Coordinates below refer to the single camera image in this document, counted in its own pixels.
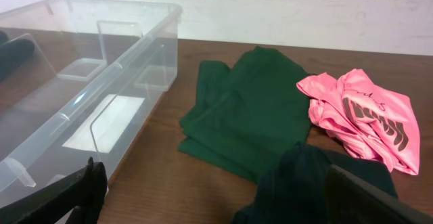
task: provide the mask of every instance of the green cloth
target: green cloth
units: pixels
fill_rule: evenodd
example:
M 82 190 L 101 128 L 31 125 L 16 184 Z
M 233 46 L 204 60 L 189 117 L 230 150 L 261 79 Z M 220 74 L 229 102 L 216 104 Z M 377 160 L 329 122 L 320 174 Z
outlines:
M 257 182 L 311 123 L 296 83 L 308 74 L 276 49 L 256 47 L 230 69 L 200 64 L 196 105 L 181 119 L 179 151 Z

